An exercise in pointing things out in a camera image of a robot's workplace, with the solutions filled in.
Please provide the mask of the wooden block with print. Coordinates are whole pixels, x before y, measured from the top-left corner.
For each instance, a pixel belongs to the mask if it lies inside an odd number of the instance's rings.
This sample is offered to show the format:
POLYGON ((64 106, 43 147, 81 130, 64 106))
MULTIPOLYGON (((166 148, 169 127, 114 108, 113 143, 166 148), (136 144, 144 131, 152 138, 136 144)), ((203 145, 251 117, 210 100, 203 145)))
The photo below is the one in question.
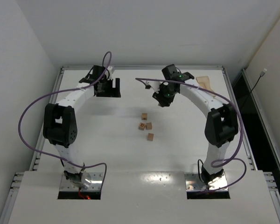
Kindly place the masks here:
POLYGON ((147 113, 142 113, 141 114, 141 119, 142 120, 147 120, 147 113))

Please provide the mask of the wooden block letter D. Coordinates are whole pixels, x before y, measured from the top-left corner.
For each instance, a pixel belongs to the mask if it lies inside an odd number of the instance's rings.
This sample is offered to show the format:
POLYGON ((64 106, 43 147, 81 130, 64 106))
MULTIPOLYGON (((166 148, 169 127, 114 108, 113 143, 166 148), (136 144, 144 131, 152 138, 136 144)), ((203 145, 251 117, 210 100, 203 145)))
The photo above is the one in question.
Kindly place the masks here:
POLYGON ((146 124, 145 123, 140 123, 139 124, 139 129, 140 130, 145 130, 145 128, 146 128, 146 124))

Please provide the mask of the transparent amber plastic tray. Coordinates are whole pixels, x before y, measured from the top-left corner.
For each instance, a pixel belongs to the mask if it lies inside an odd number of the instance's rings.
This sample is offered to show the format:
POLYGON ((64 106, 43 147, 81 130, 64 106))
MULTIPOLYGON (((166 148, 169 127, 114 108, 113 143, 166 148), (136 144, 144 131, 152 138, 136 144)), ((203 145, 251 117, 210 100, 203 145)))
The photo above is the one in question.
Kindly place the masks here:
POLYGON ((196 80, 203 89, 213 92, 210 86, 210 79, 208 76, 196 77, 196 80))

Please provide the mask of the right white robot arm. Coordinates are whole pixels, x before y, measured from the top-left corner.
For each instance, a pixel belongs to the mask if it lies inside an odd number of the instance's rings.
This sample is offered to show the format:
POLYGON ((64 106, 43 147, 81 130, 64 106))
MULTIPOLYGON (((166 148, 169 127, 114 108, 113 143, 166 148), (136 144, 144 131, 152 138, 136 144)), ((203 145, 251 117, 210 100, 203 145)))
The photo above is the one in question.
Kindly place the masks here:
POLYGON ((208 184, 223 174, 221 164, 226 150, 238 133, 236 111, 231 104, 224 104, 215 99, 213 94, 203 91, 204 87, 189 72, 180 73, 174 64, 166 66, 161 71, 165 80, 192 86, 172 82, 158 84, 158 91, 153 94, 153 98, 159 102, 159 106, 169 107, 175 95, 179 93, 189 99, 206 117, 204 134, 209 145, 201 168, 200 181, 208 184))

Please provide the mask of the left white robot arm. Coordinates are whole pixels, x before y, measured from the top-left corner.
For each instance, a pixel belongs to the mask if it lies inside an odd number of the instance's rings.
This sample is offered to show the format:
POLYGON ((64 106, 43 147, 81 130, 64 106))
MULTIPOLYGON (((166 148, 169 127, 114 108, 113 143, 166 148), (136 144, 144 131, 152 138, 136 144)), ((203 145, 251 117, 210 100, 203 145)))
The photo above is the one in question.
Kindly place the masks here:
POLYGON ((65 178, 81 189, 90 187, 91 175, 86 172, 74 143, 77 138, 76 112, 92 97, 121 96, 120 79, 113 79, 113 73, 112 66, 94 65, 66 97, 45 106, 43 136, 62 158, 65 178))

